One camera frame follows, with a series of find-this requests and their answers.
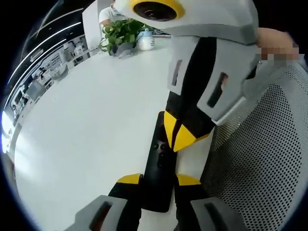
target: white table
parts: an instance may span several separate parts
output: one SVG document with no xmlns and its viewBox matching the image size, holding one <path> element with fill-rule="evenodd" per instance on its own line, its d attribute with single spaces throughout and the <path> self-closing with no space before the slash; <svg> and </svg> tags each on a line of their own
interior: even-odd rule
<svg viewBox="0 0 308 231">
<path fill-rule="evenodd" d="M 77 211 L 124 175 L 144 173 L 159 111 L 166 106 L 170 40 L 126 59 L 97 54 L 53 85 L 26 117 L 15 150 L 17 188 L 44 231 L 61 231 Z M 178 172 L 199 178 L 211 137 L 179 153 Z M 172 231 L 166 214 L 143 211 L 140 231 Z"/>
</svg>

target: potted plant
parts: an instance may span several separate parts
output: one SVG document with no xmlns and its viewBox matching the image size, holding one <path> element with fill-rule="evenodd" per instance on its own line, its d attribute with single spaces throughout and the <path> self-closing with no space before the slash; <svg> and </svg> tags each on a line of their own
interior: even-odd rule
<svg viewBox="0 0 308 231">
<path fill-rule="evenodd" d="M 100 41 L 99 49 L 112 56 L 119 56 L 123 51 L 130 51 L 136 46 L 137 35 L 145 28 L 152 29 L 134 19 L 111 22 L 102 29 L 105 38 Z"/>
</svg>

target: yellow accent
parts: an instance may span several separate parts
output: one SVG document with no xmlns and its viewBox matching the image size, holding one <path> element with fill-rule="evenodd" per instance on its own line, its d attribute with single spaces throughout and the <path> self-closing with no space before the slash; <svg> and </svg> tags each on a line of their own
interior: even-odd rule
<svg viewBox="0 0 308 231">
<path fill-rule="evenodd" d="M 173 129 L 176 123 L 176 118 L 174 118 L 169 112 L 164 113 L 164 125 L 165 125 L 165 130 L 168 138 L 168 143 L 169 146 L 171 147 L 172 144 L 172 133 Z"/>
<path fill-rule="evenodd" d="M 198 142 L 198 141 L 200 141 L 200 140 L 203 140 L 204 138 L 206 138 L 206 137 L 208 137 L 208 136 L 209 136 L 209 134 L 206 134 L 206 135 L 204 135 L 204 136 L 202 136 L 202 137 L 196 139 L 195 143 Z"/>
<path fill-rule="evenodd" d="M 134 11 L 135 5 L 141 2 L 158 2 L 171 7 L 177 14 L 177 17 L 174 20 L 180 19 L 185 15 L 185 9 L 177 0 L 130 0 L 131 10 Z"/>
<path fill-rule="evenodd" d="M 181 125 L 179 132 L 177 133 L 177 137 L 175 139 L 175 144 L 173 151 L 177 152 L 187 146 L 195 143 L 197 140 L 184 125 Z"/>
<path fill-rule="evenodd" d="M 124 176 L 121 179 L 117 181 L 117 183 L 124 183 L 124 184 L 138 184 L 139 183 L 139 178 L 140 178 L 140 173 L 138 174 L 133 174 L 133 175 L 128 175 Z"/>
<path fill-rule="evenodd" d="M 198 181 L 196 178 L 187 175 L 177 174 L 177 177 L 180 186 L 201 184 L 200 181 Z"/>
</svg>

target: blurred hand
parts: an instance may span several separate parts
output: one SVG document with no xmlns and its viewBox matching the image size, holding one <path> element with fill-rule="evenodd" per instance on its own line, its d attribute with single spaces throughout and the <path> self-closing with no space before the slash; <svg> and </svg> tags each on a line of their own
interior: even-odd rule
<svg viewBox="0 0 308 231">
<path fill-rule="evenodd" d="M 298 47 L 287 33 L 269 28 L 258 28 L 257 33 L 262 60 L 267 60 L 268 54 L 281 54 L 280 60 L 298 60 Z"/>
</svg>

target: gray plastic casing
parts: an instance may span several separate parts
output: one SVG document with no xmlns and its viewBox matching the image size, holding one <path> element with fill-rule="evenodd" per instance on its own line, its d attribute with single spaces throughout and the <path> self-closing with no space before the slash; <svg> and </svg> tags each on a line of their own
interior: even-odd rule
<svg viewBox="0 0 308 231">
<path fill-rule="evenodd" d="M 219 218 L 219 226 L 230 231 L 248 231 L 242 216 L 216 197 L 191 201 L 201 231 L 218 231 L 213 216 Z"/>
<path fill-rule="evenodd" d="M 115 8 L 127 17 L 161 29 L 173 36 L 215 37 L 243 44 L 257 39 L 258 14 L 252 0 L 177 0 L 183 15 L 170 21 L 153 21 L 136 14 L 127 0 Z"/>
<path fill-rule="evenodd" d="M 199 40 L 199 37 L 194 36 L 172 38 L 173 58 L 169 65 L 167 87 L 177 95 L 181 95 L 186 70 Z M 220 121 L 233 109 L 234 105 L 244 99 L 243 82 L 257 66 L 259 59 L 256 44 L 243 45 L 230 40 L 217 39 L 213 71 L 197 107 L 212 118 L 214 122 Z M 216 105 L 210 107 L 208 102 L 215 88 L 220 84 L 221 73 L 228 75 L 228 82 Z M 258 81 L 262 82 L 263 80 L 254 79 L 255 84 Z"/>
<path fill-rule="evenodd" d="M 91 231 L 90 225 L 104 206 L 110 206 L 106 215 L 101 231 L 116 231 L 120 216 L 127 203 L 126 199 L 110 196 L 99 196 L 75 215 L 75 222 L 64 231 Z"/>
</svg>

